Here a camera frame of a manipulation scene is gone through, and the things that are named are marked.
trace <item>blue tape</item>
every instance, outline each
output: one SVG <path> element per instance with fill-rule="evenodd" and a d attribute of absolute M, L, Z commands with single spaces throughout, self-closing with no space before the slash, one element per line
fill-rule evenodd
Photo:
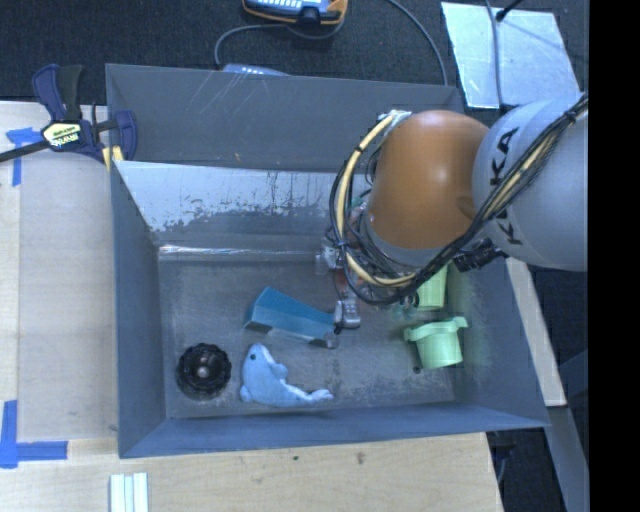
<path fill-rule="evenodd" d="M 68 441 L 17 443 L 17 419 L 17 400 L 5 402 L 0 437 L 0 468 L 15 469 L 22 461 L 67 459 Z"/>
<path fill-rule="evenodd" d="M 18 130 L 9 130 L 7 138 L 13 142 L 16 149 L 24 144 L 33 144 L 42 140 L 42 134 L 33 128 L 20 128 Z M 16 187 L 22 182 L 22 159 L 16 158 L 13 161 L 13 179 L 11 185 Z"/>

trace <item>black cable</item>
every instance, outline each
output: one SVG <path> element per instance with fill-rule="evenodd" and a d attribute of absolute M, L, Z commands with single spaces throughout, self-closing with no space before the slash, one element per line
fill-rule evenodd
<path fill-rule="evenodd" d="M 342 30 L 342 27 L 344 26 L 344 22 L 346 19 L 347 19 L 347 16 L 345 15 L 340 21 L 340 23 L 338 23 L 331 32 L 327 32 L 326 34 L 321 34 L 321 35 L 305 34 L 304 32 L 300 32 L 299 30 L 294 30 L 294 28 L 291 25 L 287 25 L 287 30 L 292 34 L 298 37 L 301 37 L 302 39 L 308 39 L 309 41 L 322 41 L 323 39 L 329 39 L 330 37 L 333 37 L 338 32 L 340 32 Z"/>
<path fill-rule="evenodd" d="M 500 45 L 498 43 L 498 25 L 495 17 L 493 16 L 493 10 L 489 0 L 484 0 L 484 5 L 487 8 L 489 14 L 489 21 L 491 23 L 491 32 L 493 33 L 493 68 L 496 76 L 496 92 L 498 94 L 498 108 L 502 114 L 506 113 L 507 106 L 504 103 L 504 96 L 502 94 L 502 73 L 500 72 Z"/>
<path fill-rule="evenodd" d="M 407 16 L 407 18 L 409 18 L 413 22 L 413 24 L 416 27 L 418 27 L 418 30 L 422 32 L 422 35 L 427 39 L 427 41 L 429 41 L 429 44 L 431 45 L 431 49 L 433 50 L 433 53 L 435 53 L 436 58 L 438 59 L 438 64 L 440 65 L 440 73 L 442 74 L 442 83 L 443 85 L 448 86 L 449 81 L 447 80 L 447 73 L 444 68 L 444 62 L 442 61 L 442 56 L 440 55 L 440 52 L 438 51 L 438 48 L 434 43 L 433 39 L 429 35 L 429 32 L 427 32 L 427 29 L 425 29 L 422 26 L 422 24 L 418 21 L 418 19 L 413 14 L 411 14 L 406 7 L 400 5 L 398 2 L 396 2 L 396 0 L 387 0 L 387 2 L 389 2 L 396 9 L 398 9 L 405 16 Z"/>
<path fill-rule="evenodd" d="M 512 4 L 508 5 L 504 9 L 499 10 L 496 14 L 496 21 L 502 21 L 507 16 L 507 14 L 518 7 L 518 5 L 520 5 L 522 2 L 523 0 L 515 0 L 515 2 L 513 2 Z"/>
<path fill-rule="evenodd" d="M 321 41 L 323 39 L 329 39 L 330 37 L 335 36 L 342 27 L 344 26 L 344 22 L 346 20 L 346 16 L 342 18 L 342 21 L 338 23 L 335 28 L 331 32 L 327 32 L 326 34 L 321 35 L 312 35 L 312 34 L 304 34 L 299 30 L 295 30 L 290 23 L 262 23 L 257 25 L 246 25 L 244 27 L 237 27 L 231 30 L 228 30 L 224 34 L 220 36 L 220 38 L 216 41 L 216 45 L 213 49 L 213 59 L 217 69 L 222 69 L 222 62 L 220 60 L 220 46 L 228 37 L 237 34 L 239 32 L 245 32 L 248 30 L 262 30 L 262 29 L 272 29 L 272 28 L 286 28 L 293 35 L 300 37 L 301 39 L 307 39 L 310 41 Z"/>
<path fill-rule="evenodd" d="M 220 36 L 220 38 L 216 41 L 216 45 L 213 48 L 213 59 L 216 64 L 217 69 L 222 69 L 222 62 L 220 61 L 220 46 L 228 37 L 237 34 L 239 32 L 245 32 L 248 30 L 268 30 L 272 28 L 285 28 L 288 25 L 286 23 L 262 23 L 259 25 L 245 25 L 244 27 L 237 27 L 228 30 L 224 34 Z"/>

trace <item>wooden table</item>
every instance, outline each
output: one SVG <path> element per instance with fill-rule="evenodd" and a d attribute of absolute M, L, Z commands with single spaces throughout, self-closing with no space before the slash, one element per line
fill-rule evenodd
<path fill-rule="evenodd" d="M 46 123 L 37 104 L 0 102 L 8 129 Z M 41 154 L 39 158 L 64 158 Z M 0 400 L 18 397 L 20 186 L 0 164 Z M 526 266 L 510 263 L 547 405 L 566 403 Z M 146 472 L 150 510 L 501 511 L 484 433 L 379 443 L 120 460 L 114 437 L 73 439 L 68 460 L 0 469 L 3 511 L 108 510 L 109 477 Z"/>

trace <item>green plastic cup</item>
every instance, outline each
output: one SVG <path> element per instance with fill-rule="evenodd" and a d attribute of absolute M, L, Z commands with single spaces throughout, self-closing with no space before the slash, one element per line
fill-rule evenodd
<path fill-rule="evenodd" d="M 442 309 L 444 306 L 444 295 L 447 288 L 447 268 L 445 265 L 436 272 L 431 279 L 418 288 L 417 309 L 429 311 Z"/>
<path fill-rule="evenodd" d="M 404 338 L 416 344 L 423 368 L 435 369 L 462 362 L 458 329 L 468 327 L 464 317 L 405 329 Z"/>

